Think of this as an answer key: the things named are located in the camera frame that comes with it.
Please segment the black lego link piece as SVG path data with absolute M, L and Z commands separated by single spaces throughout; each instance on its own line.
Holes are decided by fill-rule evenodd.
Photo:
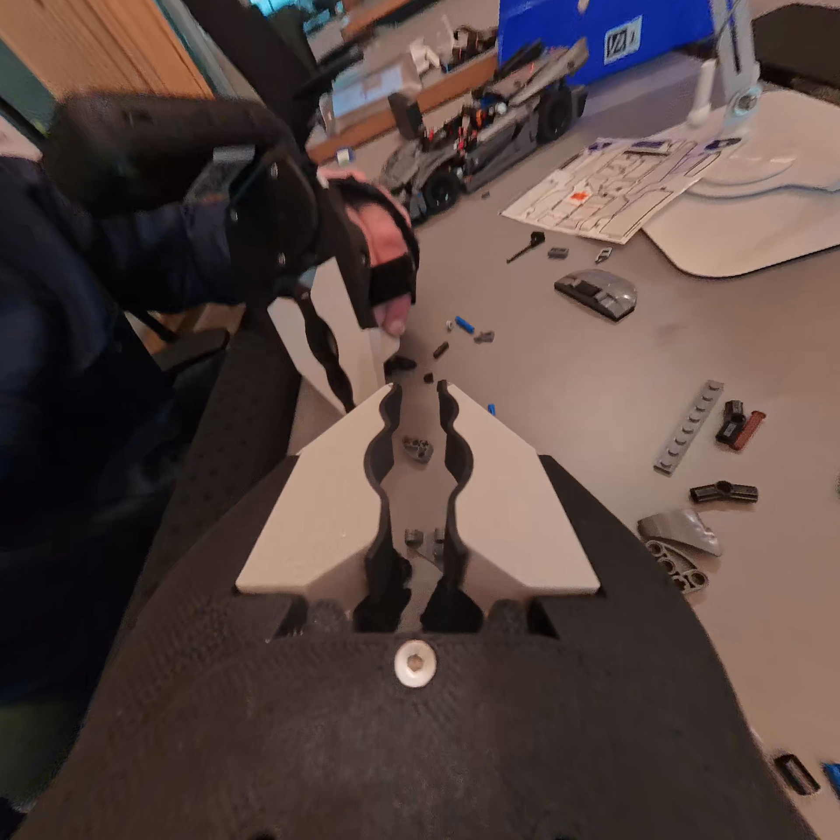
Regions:
M 777 754 L 772 764 L 786 786 L 796 795 L 811 796 L 822 789 L 821 784 L 794 753 Z

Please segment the long grey lego plate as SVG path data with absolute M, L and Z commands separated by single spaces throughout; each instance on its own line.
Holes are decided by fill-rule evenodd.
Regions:
M 714 380 L 707 380 L 703 384 L 692 398 L 674 432 L 654 459 L 654 471 L 665 476 L 674 474 L 704 423 L 713 414 L 724 387 L 722 382 Z

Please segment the person's left forearm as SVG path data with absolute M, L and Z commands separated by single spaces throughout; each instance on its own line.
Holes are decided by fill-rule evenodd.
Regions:
M 41 163 L 3 156 L 1 176 L 2 267 L 33 270 L 83 318 L 94 287 L 132 312 L 245 303 L 229 255 L 226 202 L 102 219 L 67 199 Z

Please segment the grey lego car model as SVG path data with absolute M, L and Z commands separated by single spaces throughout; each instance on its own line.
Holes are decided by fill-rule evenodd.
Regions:
M 571 77 L 589 58 L 587 38 L 572 46 L 522 47 L 471 92 L 453 118 L 420 122 L 376 178 L 412 220 L 441 214 L 566 134 L 585 110 L 587 88 Z

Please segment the blue plastic bin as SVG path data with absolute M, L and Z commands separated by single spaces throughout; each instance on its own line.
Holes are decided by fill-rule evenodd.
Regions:
M 546 48 L 584 38 L 589 58 L 574 75 L 592 83 L 712 34 L 708 1 L 500 1 L 500 62 L 535 41 Z

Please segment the black office chair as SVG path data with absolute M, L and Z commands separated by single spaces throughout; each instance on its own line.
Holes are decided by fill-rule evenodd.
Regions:
M 305 148 L 320 98 L 338 75 L 364 58 L 361 43 L 348 44 L 315 59 L 300 16 L 287 8 L 274 24 L 249 2 L 185 1 L 204 32 L 244 76 L 262 102 Z

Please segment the person's torso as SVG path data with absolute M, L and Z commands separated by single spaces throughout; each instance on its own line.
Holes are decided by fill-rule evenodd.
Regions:
M 99 672 L 196 425 L 119 316 L 87 366 L 2 321 L 2 703 Z

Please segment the silver curved lego panel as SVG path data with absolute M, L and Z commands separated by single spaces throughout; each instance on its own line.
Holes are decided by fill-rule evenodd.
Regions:
M 644 540 L 682 545 L 712 557 L 721 557 L 718 536 L 696 511 L 678 509 L 661 512 L 637 521 L 637 531 Z

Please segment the black perforated board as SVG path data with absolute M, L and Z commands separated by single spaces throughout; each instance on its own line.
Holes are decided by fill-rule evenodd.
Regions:
M 220 364 L 116 646 L 181 557 L 285 458 L 300 387 L 267 315 L 247 312 Z

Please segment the pile of loose lego pieces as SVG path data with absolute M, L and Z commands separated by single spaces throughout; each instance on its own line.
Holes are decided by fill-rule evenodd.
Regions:
M 409 45 L 409 55 L 419 76 L 431 69 L 446 74 L 493 51 L 497 37 L 498 26 L 477 29 L 461 25 L 449 31 L 448 52 L 438 53 L 420 38 Z

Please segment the white magnifier stand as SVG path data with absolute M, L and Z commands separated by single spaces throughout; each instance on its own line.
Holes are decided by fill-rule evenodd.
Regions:
M 682 123 L 651 139 L 738 142 L 644 225 L 679 270 L 731 278 L 837 247 L 838 106 L 766 90 L 748 2 L 709 2 L 715 59 Z

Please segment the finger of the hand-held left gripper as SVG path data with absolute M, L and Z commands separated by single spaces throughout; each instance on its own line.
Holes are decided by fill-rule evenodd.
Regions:
M 315 289 L 292 289 L 269 306 L 269 316 L 301 376 L 343 414 L 354 410 L 350 377 L 340 357 L 339 333 L 356 323 L 353 304 L 343 289 L 327 290 L 322 300 L 334 328 L 315 300 Z
M 313 307 L 335 339 L 353 397 L 372 396 L 385 385 L 385 363 L 398 353 L 401 339 L 377 326 L 360 326 L 336 259 L 316 268 Z

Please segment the clear plastic bag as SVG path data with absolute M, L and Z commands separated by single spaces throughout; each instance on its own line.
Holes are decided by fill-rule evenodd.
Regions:
M 331 92 L 321 98 L 320 113 L 325 123 L 347 121 L 357 112 L 387 101 L 394 93 L 413 95 L 422 88 L 422 80 L 411 57 L 402 56 L 380 68 L 334 84 Z

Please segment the person's left hand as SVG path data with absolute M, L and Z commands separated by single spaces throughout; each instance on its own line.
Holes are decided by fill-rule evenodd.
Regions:
M 371 307 L 374 320 L 387 334 L 401 338 L 412 305 L 416 302 L 418 256 L 403 228 L 412 229 L 407 211 L 389 191 L 373 184 L 361 171 L 322 166 L 318 178 L 323 185 L 352 180 L 371 186 L 381 195 L 373 199 L 358 190 L 341 190 L 345 212 L 364 237 L 371 265 Z

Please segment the black and brown lego connector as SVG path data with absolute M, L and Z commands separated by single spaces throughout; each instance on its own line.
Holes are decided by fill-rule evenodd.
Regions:
M 766 418 L 767 414 L 763 411 L 749 413 L 741 400 L 726 401 L 716 441 L 731 451 L 740 453 L 752 441 Z

